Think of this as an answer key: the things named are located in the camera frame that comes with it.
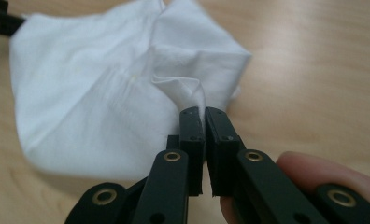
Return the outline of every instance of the light wooden surface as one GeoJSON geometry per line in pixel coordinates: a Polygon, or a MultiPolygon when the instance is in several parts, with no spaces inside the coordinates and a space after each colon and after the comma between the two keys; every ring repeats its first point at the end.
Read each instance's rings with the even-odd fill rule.
{"type": "MultiPolygon", "coordinates": [[[[119,2],[16,0],[9,11],[76,16],[119,2]]],[[[370,0],[201,4],[253,52],[242,92],[228,108],[246,145],[274,160],[302,151],[370,175],[370,0]]],[[[7,42],[0,36],[0,224],[64,223],[83,190],[98,181],[40,174],[24,159],[7,42]]],[[[225,223],[205,177],[205,195],[191,198],[189,223],[225,223]]]]}

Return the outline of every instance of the human hand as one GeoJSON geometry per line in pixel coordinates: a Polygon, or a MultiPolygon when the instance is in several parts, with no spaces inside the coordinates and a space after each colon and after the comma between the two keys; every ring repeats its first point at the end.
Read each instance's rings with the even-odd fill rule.
{"type": "MultiPolygon", "coordinates": [[[[334,183],[353,189],[370,202],[370,176],[343,165],[298,152],[283,153],[278,158],[277,165],[305,193],[312,194],[317,186],[334,183]]],[[[220,202],[228,224],[235,224],[232,198],[221,197],[220,202]]]]}

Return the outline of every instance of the fabric fold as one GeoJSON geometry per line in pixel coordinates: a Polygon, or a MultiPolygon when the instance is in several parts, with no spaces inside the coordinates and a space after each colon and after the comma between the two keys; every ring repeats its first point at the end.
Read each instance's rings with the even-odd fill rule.
{"type": "Polygon", "coordinates": [[[249,57],[192,0],[33,14],[10,40],[23,152],[46,172],[138,180],[180,110],[226,108],[249,57]]]}

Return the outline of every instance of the white tissue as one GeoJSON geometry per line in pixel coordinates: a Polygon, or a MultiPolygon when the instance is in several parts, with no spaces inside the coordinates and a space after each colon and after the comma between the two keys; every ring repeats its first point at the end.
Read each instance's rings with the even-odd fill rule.
{"type": "Polygon", "coordinates": [[[192,0],[33,14],[10,40],[23,152],[55,174],[143,178],[179,111],[224,110],[249,56],[192,0]]]}

